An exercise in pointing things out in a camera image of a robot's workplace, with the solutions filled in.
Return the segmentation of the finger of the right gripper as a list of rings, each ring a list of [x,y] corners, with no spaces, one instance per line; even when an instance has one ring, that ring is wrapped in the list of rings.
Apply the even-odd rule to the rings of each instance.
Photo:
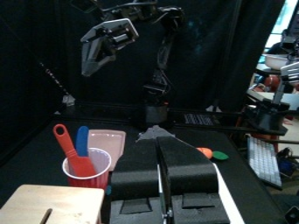
[[[116,58],[116,50],[108,38],[81,40],[81,75],[89,77]]]

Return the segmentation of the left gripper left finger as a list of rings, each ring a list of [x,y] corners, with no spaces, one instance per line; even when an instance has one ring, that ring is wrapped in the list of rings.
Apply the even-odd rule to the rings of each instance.
[[[154,139],[149,128],[116,162],[109,224],[162,224]]]

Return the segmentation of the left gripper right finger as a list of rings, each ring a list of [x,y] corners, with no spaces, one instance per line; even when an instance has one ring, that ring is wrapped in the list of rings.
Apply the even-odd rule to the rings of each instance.
[[[158,127],[154,142],[172,224],[229,224],[216,168],[206,156]]]

